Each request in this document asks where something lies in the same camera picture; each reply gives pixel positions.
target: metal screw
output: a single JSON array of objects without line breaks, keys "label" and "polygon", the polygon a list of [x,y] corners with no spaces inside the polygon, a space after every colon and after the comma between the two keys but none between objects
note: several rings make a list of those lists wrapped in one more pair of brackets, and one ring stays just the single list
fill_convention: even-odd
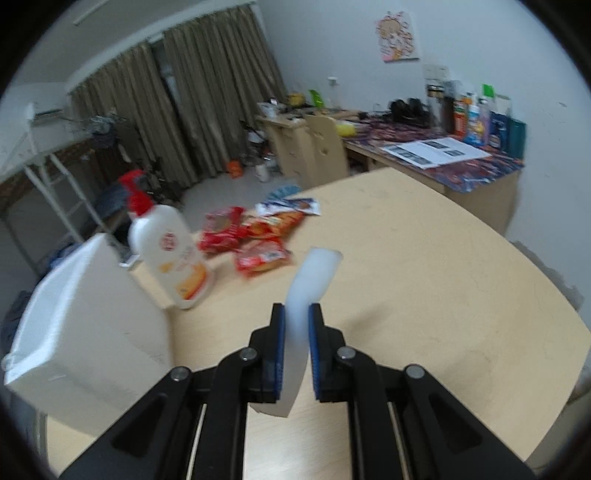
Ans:
[{"label": "metal screw", "polygon": [[258,352],[251,346],[247,346],[246,348],[240,350],[240,358],[242,358],[245,362],[254,360],[257,355]]},{"label": "metal screw", "polygon": [[351,360],[355,357],[355,349],[351,348],[350,346],[342,346],[336,351],[337,356],[341,360]]},{"label": "metal screw", "polygon": [[189,377],[191,371],[187,367],[176,367],[170,372],[170,378],[175,382],[180,382]]},{"label": "metal screw", "polygon": [[425,376],[425,370],[420,365],[409,365],[406,369],[406,373],[410,378],[415,380]]}]

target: red snack bag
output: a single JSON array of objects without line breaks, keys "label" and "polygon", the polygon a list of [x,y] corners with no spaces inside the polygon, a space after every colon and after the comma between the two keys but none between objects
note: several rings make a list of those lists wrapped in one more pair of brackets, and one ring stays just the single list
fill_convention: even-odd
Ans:
[{"label": "red snack bag", "polygon": [[290,253],[279,238],[251,240],[236,251],[236,269],[243,275],[273,270],[289,263]]},{"label": "red snack bag", "polygon": [[248,238],[285,237],[301,223],[303,212],[283,212],[268,217],[249,217],[242,226]]},{"label": "red snack bag", "polygon": [[246,233],[241,227],[243,213],[242,207],[229,207],[208,213],[198,244],[199,250],[217,254],[238,248]]}]

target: chair backrest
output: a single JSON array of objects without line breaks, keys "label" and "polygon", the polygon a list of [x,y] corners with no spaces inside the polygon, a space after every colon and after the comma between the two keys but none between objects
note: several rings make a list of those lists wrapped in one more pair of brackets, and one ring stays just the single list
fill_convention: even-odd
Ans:
[{"label": "chair backrest", "polygon": [[319,184],[347,178],[349,162],[343,141],[336,131],[335,121],[328,116],[307,115],[306,123],[314,147]]}]

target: white foam piece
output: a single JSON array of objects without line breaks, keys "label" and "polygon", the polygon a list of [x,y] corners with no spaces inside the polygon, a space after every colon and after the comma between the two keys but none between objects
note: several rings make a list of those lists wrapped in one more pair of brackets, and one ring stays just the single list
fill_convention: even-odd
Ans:
[{"label": "white foam piece", "polygon": [[168,320],[96,235],[37,286],[5,363],[8,388],[98,435],[173,366]]},{"label": "white foam piece", "polygon": [[343,259],[340,252],[312,248],[302,263],[285,300],[285,354],[283,389],[274,404],[251,404],[259,412],[275,417],[287,417],[296,401],[308,363],[310,339],[308,312],[329,288]]}]

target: ladder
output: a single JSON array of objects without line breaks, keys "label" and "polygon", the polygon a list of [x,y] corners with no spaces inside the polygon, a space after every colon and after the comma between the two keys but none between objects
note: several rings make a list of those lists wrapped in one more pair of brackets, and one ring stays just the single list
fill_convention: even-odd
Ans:
[{"label": "ladder", "polygon": [[[38,163],[38,170],[40,173],[40,177],[37,176],[35,171],[29,166],[24,167],[25,174],[31,180],[33,185],[41,192],[41,194],[45,197],[45,200],[51,208],[55,211],[56,215],[60,218],[64,226],[69,232],[69,236],[75,242],[80,244],[84,243],[84,238],[80,234],[79,230],[76,228],[74,223],[72,222],[72,216],[82,207],[85,207],[90,217],[93,221],[97,224],[100,230],[110,237],[110,243],[113,247],[118,251],[121,259],[124,261],[129,257],[129,250],[122,245],[117,239],[113,236],[113,232],[105,225],[103,220],[100,218],[98,213],[96,213],[95,208],[92,206],[90,200],[86,197],[84,191],[80,188],[80,185],[76,181],[74,175],[64,166],[64,164],[57,158],[55,154],[48,155],[50,161],[55,165],[55,167],[59,171],[59,175],[55,178],[51,178],[49,172],[47,171],[47,166],[44,161]],[[55,185],[62,182],[63,180],[67,180],[74,192],[76,193],[77,197],[80,199],[74,206],[72,206],[69,210],[64,210],[62,207],[56,190],[54,188]]]}]

